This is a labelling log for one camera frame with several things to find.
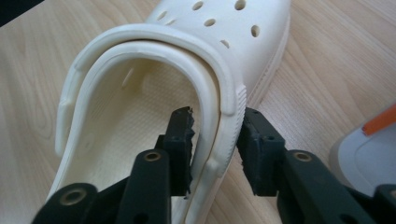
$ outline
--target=wooden table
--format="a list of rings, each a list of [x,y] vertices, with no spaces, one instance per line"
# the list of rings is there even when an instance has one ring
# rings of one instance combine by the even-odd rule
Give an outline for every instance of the wooden table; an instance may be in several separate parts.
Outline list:
[[[157,2],[47,0],[0,28],[0,223],[29,223],[46,199],[60,163],[57,104],[78,52]],[[395,1],[292,0],[289,43],[260,105],[288,148],[327,163],[337,139],[395,100]],[[252,195],[235,153],[207,223],[279,223],[274,204]]]

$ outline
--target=screw hole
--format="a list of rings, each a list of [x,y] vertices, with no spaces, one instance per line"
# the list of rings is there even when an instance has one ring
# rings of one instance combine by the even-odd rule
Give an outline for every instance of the screw hole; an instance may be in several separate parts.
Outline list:
[[[350,215],[341,214],[340,219],[346,224],[358,224],[358,221]]]
[[[312,157],[303,152],[295,152],[293,155],[299,161],[312,161]]]
[[[140,213],[134,216],[134,224],[145,224],[149,221],[149,216],[146,213]]]
[[[205,22],[205,26],[212,26],[216,23],[215,19],[210,19]]]
[[[148,154],[146,154],[145,160],[146,161],[157,161],[160,159],[160,157],[161,157],[161,154],[158,152],[149,152]]]
[[[253,37],[257,37],[260,34],[260,27],[257,25],[254,25],[251,27],[251,35],[253,35]]]
[[[238,11],[242,10],[245,8],[246,4],[247,4],[247,2],[245,0],[238,0],[235,3],[235,9]]]
[[[200,9],[203,5],[204,5],[204,2],[199,1],[199,2],[195,3],[195,5],[192,7],[192,10],[196,11],[196,10]]]
[[[70,189],[64,195],[62,195],[60,199],[60,204],[65,206],[70,206],[76,203],[81,202],[87,196],[87,190],[79,188],[79,189]]]
[[[158,16],[157,21],[160,21],[162,18],[164,18],[165,15],[166,15],[166,13],[167,13],[167,11],[164,11],[163,13],[161,13],[161,14]]]

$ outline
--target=white object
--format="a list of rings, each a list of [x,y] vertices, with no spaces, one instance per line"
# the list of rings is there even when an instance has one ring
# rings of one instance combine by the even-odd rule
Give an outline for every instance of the white object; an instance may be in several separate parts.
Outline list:
[[[164,0],[146,23],[96,37],[70,67],[56,127],[63,156],[50,194],[75,182],[99,190],[154,147],[173,110],[191,106],[197,133],[188,200],[174,223],[204,222],[249,106],[279,66],[290,0]]]
[[[396,184],[396,123],[364,134],[361,125],[334,144],[330,166],[344,185],[368,196],[383,184]]]

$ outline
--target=orange object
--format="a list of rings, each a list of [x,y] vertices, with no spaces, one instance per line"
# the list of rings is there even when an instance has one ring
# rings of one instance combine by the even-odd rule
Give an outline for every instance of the orange object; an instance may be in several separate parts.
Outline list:
[[[364,134],[368,136],[388,127],[394,122],[396,122],[396,105],[392,105],[390,108],[365,123],[361,129]]]

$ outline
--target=table surface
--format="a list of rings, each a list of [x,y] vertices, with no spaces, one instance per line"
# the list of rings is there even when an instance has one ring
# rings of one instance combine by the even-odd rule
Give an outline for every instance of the table surface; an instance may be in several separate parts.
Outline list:
[[[57,104],[68,67],[103,31],[143,21],[158,0],[48,0],[0,28],[0,223],[28,223],[60,159]],[[290,38],[260,111],[287,148],[328,164],[332,145],[396,100],[396,2],[292,0]],[[237,153],[207,223],[280,223],[252,195]]]

